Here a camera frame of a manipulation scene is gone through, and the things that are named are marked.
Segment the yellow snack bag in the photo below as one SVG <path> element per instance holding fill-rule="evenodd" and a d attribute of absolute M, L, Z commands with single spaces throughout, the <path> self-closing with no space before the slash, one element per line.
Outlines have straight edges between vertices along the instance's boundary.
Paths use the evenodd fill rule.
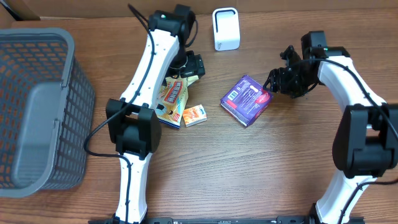
<path fill-rule="evenodd" d="M 165 79 L 157 98 L 155 113 L 160 120 L 174 128 L 180 128 L 182 113 L 188 100 L 188 87 L 199 79 L 197 75 L 187 78 Z"/>

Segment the red purple Carefree pad pack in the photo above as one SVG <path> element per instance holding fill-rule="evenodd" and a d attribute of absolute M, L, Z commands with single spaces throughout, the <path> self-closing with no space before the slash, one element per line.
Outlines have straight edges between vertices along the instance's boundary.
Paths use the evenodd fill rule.
<path fill-rule="evenodd" d="M 272 94 L 248 75 L 220 99 L 220 105 L 243 126 L 248 127 L 267 108 Z"/>

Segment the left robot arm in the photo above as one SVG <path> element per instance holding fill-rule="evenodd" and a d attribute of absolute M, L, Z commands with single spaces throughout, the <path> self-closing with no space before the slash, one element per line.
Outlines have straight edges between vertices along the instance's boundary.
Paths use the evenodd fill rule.
<path fill-rule="evenodd" d="M 205 74 L 200 55 L 187 50 L 197 25 L 188 6 L 173 12 L 157 10 L 148 19 L 133 6 L 132 13 L 147 31 L 147 45 L 131 83 L 120 99 L 110 99 L 106 116 L 111 142 L 121 162 L 120 199 L 110 223 L 144 223 L 147 215 L 146 183 L 150 159 L 161 138 L 155 114 L 160 88 L 170 78 L 201 78 Z"/>

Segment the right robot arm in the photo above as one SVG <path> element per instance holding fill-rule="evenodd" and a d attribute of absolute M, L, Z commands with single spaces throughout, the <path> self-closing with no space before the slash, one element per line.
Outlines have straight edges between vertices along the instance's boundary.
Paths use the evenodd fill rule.
<path fill-rule="evenodd" d="M 329 47 L 323 31 L 301 38 L 302 53 L 288 46 L 285 66 L 270 71 L 265 90 L 298 98 L 326 86 L 343 112 L 332 145 L 336 167 L 332 180 L 310 213 L 297 223 L 363 223 L 350 213 L 370 185 L 397 166 L 397 105 L 378 96 L 361 78 L 344 47 Z"/>

